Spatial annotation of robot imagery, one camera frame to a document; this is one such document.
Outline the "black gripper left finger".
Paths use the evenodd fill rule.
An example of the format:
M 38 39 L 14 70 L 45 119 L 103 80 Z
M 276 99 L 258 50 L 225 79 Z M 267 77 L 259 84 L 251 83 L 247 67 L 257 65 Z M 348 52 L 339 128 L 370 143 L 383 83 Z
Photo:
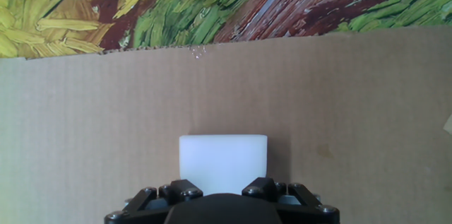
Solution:
M 163 224 L 177 204 L 202 196 L 203 192 L 187 179 L 158 188 L 144 187 L 125 201 L 123 209 L 108 213 L 104 224 Z

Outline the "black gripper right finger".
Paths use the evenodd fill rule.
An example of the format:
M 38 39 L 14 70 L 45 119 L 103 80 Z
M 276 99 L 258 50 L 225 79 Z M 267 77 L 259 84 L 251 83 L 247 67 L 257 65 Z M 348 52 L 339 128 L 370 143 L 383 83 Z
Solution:
M 317 194 L 298 182 L 286 184 L 258 177 L 242 190 L 242 196 L 267 201 L 282 223 L 340 223 L 340 211 L 335 206 L 321 203 Z

